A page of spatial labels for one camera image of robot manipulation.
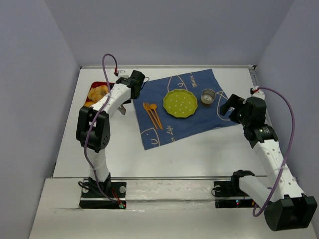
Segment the metal tongs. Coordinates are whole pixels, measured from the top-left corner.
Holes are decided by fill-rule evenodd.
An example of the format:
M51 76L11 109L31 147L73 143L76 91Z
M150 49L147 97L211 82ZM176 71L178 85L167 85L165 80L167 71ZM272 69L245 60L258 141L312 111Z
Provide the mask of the metal tongs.
M126 109L123 105L120 105L119 108L118 108L119 112L122 114L122 115L125 115L126 114Z

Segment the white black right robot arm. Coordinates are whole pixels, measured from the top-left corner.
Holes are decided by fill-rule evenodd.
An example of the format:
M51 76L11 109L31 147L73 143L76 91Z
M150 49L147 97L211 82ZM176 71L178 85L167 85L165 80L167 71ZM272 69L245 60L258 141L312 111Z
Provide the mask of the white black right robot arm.
M220 107L220 114L226 115L230 108L230 120L243 126L244 136L259 157L272 187L264 186L251 171L238 170L220 185L216 197L247 195L260 207L272 231L307 228L318 204L294 179L274 129L265 123L264 93L254 92L246 99L232 94Z

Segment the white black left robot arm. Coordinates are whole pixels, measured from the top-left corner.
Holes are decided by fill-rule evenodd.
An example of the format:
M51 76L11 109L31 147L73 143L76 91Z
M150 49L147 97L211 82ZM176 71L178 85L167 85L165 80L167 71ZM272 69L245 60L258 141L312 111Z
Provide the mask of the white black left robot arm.
M90 165L89 187L107 194L111 188L111 174L106 164L105 149L110 141L110 117L128 100L137 99L145 75L133 70L127 78L119 77L111 89L101 90L93 105L79 110L76 139Z

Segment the steel cup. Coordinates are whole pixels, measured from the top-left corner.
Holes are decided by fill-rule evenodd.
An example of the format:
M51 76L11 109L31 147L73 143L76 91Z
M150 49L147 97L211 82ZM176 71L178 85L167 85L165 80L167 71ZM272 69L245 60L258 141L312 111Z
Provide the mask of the steel cup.
M210 107L216 98L216 93L212 89L204 89L202 91L200 102L204 107Z

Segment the blue fish-print placemat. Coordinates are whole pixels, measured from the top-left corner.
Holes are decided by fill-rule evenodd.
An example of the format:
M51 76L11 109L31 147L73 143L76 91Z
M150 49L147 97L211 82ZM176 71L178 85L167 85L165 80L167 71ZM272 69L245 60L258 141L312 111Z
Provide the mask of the blue fish-print placemat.
M144 149L233 126L232 110L219 113L227 100L211 69L147 82L133 100Z

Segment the orange plastic fork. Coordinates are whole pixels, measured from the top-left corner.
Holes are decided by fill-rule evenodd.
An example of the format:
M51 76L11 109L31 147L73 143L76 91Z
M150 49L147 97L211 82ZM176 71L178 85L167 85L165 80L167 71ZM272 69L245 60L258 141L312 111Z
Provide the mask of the orange plastic fork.
M148 108L147 108L147 106L146 106L146 103L143 103L143 107L144 107L144 109L146 110L146 112L147 112L149 118L151 119L151 121L152 121L152 123L153 123L155 129L158 129L158 128L157 128L157 125L156 125L156 123L155 123L155 121L154 121L154 119L153 119L153 117L152 117L151 114L150 114L150 111L148 110Z

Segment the orange plastic spoon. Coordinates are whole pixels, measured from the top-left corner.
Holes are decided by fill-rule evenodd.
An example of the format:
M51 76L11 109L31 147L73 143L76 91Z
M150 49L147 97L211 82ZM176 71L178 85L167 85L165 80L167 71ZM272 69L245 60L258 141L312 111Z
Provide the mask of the orange plastic spoon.
M156 104L150 104L150 108L154 111L156 111L157 109L157 105Z

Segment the red tray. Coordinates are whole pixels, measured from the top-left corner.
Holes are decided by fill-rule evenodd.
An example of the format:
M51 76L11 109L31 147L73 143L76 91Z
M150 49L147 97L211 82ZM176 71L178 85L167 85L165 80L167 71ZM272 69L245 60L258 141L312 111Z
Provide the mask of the red tray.
M101 85L106 85L106 86L107 86L107 83L106 83L106 82L93 82L92 85L91 85L90 90L91 90L92 88L95 88L95 87L98 87L98 86L101 86ZM90 99L88 99L88 96L87 96L87 99L86 99L86 101L85 101L85 103L84 103L84 106L90 107L90 106L92 106L93 104L95 104L95 102L93 102L93 101L91 101Z

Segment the green polka-dot plate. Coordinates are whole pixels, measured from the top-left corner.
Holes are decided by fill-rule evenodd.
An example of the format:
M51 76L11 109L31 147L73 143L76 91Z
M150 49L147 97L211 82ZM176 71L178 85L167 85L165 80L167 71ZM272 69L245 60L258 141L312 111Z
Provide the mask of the green polka-dot plate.
M195 95L185 89L169 91L163 99L166 112L175 118L187 118L195 113L198 102Z

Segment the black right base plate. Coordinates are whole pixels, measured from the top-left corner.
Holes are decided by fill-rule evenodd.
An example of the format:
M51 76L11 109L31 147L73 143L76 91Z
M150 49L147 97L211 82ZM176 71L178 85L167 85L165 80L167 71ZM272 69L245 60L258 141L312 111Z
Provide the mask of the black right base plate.
M244 192L234 189L230 181L214 181L211 190L217 209L253 208L255 202Z

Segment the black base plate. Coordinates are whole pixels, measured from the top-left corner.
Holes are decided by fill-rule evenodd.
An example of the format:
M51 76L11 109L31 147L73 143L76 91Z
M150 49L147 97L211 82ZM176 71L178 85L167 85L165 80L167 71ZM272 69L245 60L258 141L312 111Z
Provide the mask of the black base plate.
M214 181L211 190L217 209L253 208L255 202L244 192L234 189L230 181Z
M81 209L126 209L127 183L125 181L111 182L111 188L105 193L111 200L101 194L96 184L90 185L88 180L79 181L78 185L82 189L79 201Z

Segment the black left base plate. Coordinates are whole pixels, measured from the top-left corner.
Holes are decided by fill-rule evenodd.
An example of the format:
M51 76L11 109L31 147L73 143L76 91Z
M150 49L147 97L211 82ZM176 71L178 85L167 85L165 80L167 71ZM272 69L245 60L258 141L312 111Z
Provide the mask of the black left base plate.
M105 193L111 200L101 194L96 184L90 185L88 180L79 181L78 185L82 189L79 201L81 209L126 209L127 183L125 181L111 182L111 188Z

